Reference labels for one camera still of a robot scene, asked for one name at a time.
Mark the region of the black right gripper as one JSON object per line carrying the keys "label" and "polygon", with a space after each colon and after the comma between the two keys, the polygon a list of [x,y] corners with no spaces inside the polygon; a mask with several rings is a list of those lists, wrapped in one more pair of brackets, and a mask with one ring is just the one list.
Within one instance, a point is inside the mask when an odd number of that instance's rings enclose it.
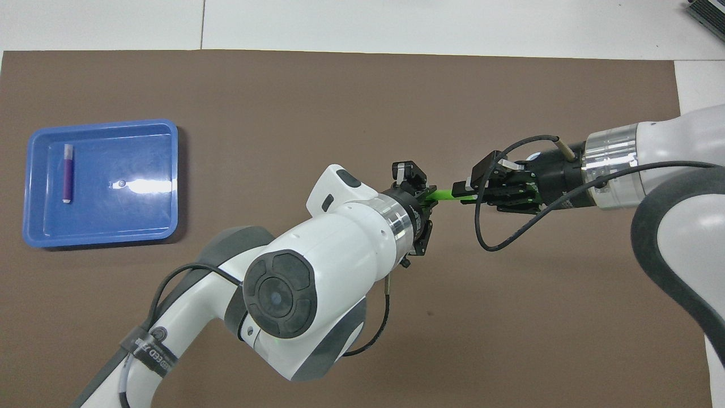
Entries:
{"label": "black right gripper", "polygon": [[[464,205],[474,204],[477,193],[484,184],[482,204],[496,207],[497,211],[516,214],[538,214],[539,206],[549,206],[560,196],[581,186],[581,157],[584,144],[569,146],[577,155],[575,161],[567,161],[560,150],[537,152],[523,161],[508,160],[506,155],[494,159],[500,151],[490,152],[474,165],[471,171],[471,186],[465,181],[453,183],[451,195]],[[535,183],[531,173],[536,175]]]}

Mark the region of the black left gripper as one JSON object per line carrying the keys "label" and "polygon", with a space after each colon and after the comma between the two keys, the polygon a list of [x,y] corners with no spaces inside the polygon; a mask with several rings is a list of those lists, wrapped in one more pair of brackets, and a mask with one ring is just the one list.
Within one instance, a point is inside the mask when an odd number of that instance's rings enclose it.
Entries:
{"label": "black left gripper", "polygon": [[394,183],[392,188],[401,188],[408,183],[412,190],[421,190],[415,199],[420,206],[420,228],[416,228],[413,246],[413,256],[424,256],[427,252],[428,242],[433,231],[433,222],[430,219],[432,209],[438,204],[437,199],[430,198],[438,189],[435,184],[428,185],[427,174],[414,161],[399,161],[392,164]]}

